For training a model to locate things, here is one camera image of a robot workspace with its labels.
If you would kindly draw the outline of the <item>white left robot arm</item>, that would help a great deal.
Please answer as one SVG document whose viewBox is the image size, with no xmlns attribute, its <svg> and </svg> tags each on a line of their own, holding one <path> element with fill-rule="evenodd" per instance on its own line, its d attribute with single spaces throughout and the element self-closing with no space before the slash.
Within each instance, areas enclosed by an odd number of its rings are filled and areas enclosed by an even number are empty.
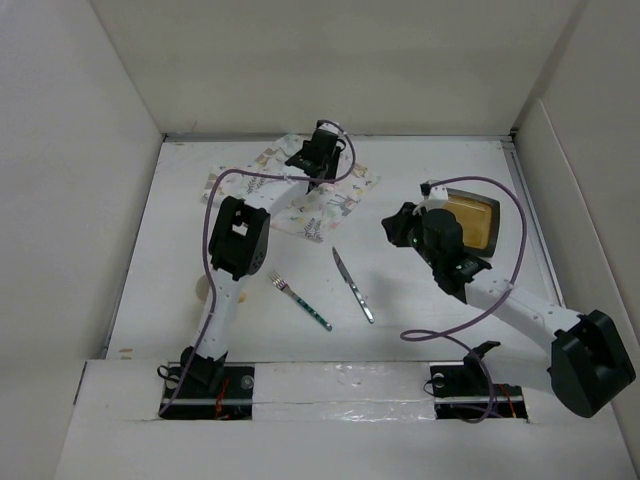
<svg viewBox="0 0 640 480">
<path fill-rule="evenodd" d="M 203 225 L 202 259 L 209 292 L 194 340 L 181 356 L 181 376 L 201 396 L 218 394 L 224 383 L 231 325 L 246 280 L 259 271 L 267 254 L 270 222 L 292 201 L 322 184 L 349 176 L 338 173 L 345 149 L 356 159 L 345 130 L 331 120 L 319 120 L 311 138 L 287 159 L 278 173 L 230 168 L 211 187 Z M 221 201 L 211 217 L 217 189 L 230 175 L 264 179 L 266 183 L 244 198 Z"/>
</svg>

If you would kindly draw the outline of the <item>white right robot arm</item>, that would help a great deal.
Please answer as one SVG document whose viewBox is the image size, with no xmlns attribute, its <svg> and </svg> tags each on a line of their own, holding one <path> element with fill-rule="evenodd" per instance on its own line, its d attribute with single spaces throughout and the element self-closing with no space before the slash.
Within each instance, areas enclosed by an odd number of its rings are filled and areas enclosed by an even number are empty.
<svg viewBox="0 0 640 480">
<path fill-rule="evenodd" d="M 453 213 L 405 203 L 381 222 L 388 241 L 412 248 L 431 268 L 438 287 L 514 328 L 544 353 L 540 360 L 476 350 L 462 381 L 483 394 L 506 383 L 552 394 L 573 414 L 591 418 L 636 379 L 614 321 L 554 305 L 522 288 L 466 251 Z M 485 359 L 475 361 L 483 355 Z"/>
</svg>

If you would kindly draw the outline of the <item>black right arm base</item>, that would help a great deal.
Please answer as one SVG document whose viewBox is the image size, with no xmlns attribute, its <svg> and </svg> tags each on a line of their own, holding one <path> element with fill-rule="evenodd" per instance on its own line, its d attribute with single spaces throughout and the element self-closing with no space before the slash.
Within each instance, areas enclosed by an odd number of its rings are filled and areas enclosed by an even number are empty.
<svg viewBox="0 0 640 480">
<path fill-rule="evenodd" d="M 429 366 L 430 378 L 423 391 L 434 399 L 438 420 L 457 419 L 477 423 L 485 419 L 528 419 L 522 389 L 511 384 L 489 387 L 479 361 L 498 347 L 499 342 L 486 341 L 472 349 L 462 360 L 435 362 Z"/>
</svg>

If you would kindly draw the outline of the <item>floral patterned cloth placemat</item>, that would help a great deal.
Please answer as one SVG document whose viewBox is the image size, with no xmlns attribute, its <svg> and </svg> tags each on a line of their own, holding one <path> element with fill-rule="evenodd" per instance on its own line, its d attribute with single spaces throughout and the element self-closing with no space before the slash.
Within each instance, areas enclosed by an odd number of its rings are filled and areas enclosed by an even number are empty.
<svg viewBox="0 0 640 480">
<path fill-rule="evenodd" d="M 307 138 L 296 134 L 287 134 L 274 141 L 258 157 L 246 166 L 232 167 L 231 165 L 214 165 L 209 173 L 203 201 L 208 201 L 213 184 L 226 170 L 239 168 L 249 172 L 280 175 L 285 167 L 285 161 L 297 153 Z M 341 154 L 339 173 L 342 174 L 352 163 L 352 155 L 347 147 Z M 360 203 L 364 195 L 379 182 L 380 176 L 372 172 L 367 166 L 356 163 L 349 177 L 336 184 L 323 184 L 314 188 L 310 193 L 293 199 L 277 215 L 272 215 L 271 227 L 316 243 L 322 242 L 329 230 L 337 226 Z M 226 196 L 246 198 L 256 191 L 264 190 L 265 185 L 277 185 L 286 182 L 276 182 L 253 176 L 231 174 L 221 182 L 216 190 L 213 208 L 220 206 Z"/>
</svg>

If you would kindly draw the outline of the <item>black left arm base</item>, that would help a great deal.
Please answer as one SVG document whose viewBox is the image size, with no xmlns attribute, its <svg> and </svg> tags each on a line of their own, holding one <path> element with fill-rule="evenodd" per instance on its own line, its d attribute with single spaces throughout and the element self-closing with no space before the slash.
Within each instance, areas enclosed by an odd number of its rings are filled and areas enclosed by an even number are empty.
<svg viewBox="0 0 640 480">
<path fill-rule="evenodd" d="M 192 379 L 182 384 L 177 398 L 171 398 L 178 386 L 181 368 L 177 363 L 157 369 L 163 380 L 159 417 L 165 420 L 243 421 L 252 419 L 255 365 L 231 363 L 224 369 L 221 383 L 210 392 Z"/>
</svg>

